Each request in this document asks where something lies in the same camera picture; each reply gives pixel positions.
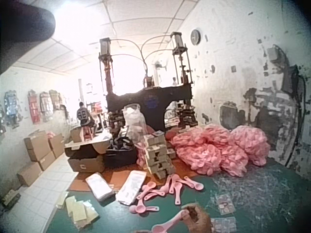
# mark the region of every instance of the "tiled floor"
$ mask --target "tiled floor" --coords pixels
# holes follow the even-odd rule
[[[61,155],[30,186],[21,187],[18,203],[1,217],[4,232],[41,233],[62,191],[67,190],[77,175]]]

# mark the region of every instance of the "white wall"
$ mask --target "white wall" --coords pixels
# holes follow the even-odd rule
[[[190,41],[193,29],[202,35],[198,46]],[[270,126],[280,122],[276,134],[270,135],[275,140],[270,156],[284,164],[293,142],[295,104],[280,90],[283,74],[277,74],[276,66],[265,55],[276,44],[286,52],[291,66],[297,64],[301,75],[311,77],[311,29],[299,9],[289,0],[200,0],[179,31],[189,48],[198,120],[204,123],[205,114],[209,122],[220,123],[220,108],[231,101],[238,111],[245,111],[245,124],[258,125],[260,121],[269,131]],[[167,66],[170,76],[175,76],[173,59]],[[308,100],[310,80],[307,85]],[[255,104],[248,96],[256,98]],[[264,106],[266,115],[259,119],[258,112]],[[300,155],[295,154],[292,161],[292,168],[309,178],[310,131],[311,116],[307,115]]]
[[[0,76],[1,105],[4,108],[4,93],[15,90],[23,116],[19,127],[12,129],[12,127],[6,126],[6,133],[0,136],[1,196],[5,195],[9,189],[19,186],[16,173],[30,161],[24,145],[24,137],[35,130],[62,133],[63,136],[68,137],[70,127],[76,122],[76,117],[73,118],[73,121],[68,121],[64,111],[56,111],[53,114],[53,120],[45,123],[41,120],[40,124],[34,125],[27,97],[28,91],[31,89],[37,94],[43,91],[48,92],[51,89],[60,92],[66,97],[66,106],[72,116],[75,116],[75,111],[79,107],[79,84],[75,78],[19,67],[11,67]]]

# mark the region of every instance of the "seated man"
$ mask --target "seated man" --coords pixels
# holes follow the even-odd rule
[[[97,130],[97,124],[95,123],[93,117],[91,116],[87,108],[84,107],[83,102],[80,102],[79,105],[80,105],[80,108],[77,111],[77,118],[80,120],[80,124],[82,127],[88,126],[90,128],[94,128],[93,135],[95,137],[96,136],[95,133]]]

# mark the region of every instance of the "stack of small boxes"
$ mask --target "stack of small boxes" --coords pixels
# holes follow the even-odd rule
[[[176,172],[171,159],[176,157],[173,149],[167,149],[165,135],[162,131],[145,135],[146,164],[151,174],[155,174],[159,179]]]

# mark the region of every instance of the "pile of pink spoons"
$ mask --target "pile of pink spoons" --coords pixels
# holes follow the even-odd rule
[[[159,211],[160,208],[158,206],[146,207],[143,201],[148,201],[156,196],[164,197],[168,193],[175,194],[175,205],[181,205],[180,193],[184,184],[198,191],[204,189],[204,185],[202,183],[193,181],[188,176],[185,176],[183,180],[177,174],[172,174],[167,177],[165,185],[159,190],[154,189],[156,187],[155,182],[148,182],[147,185],[144,185],[142,187],[142,192],[136,197],[136,199],[138,199],[138,204],[130,206],[130,213],[143,214],[146,211]]]

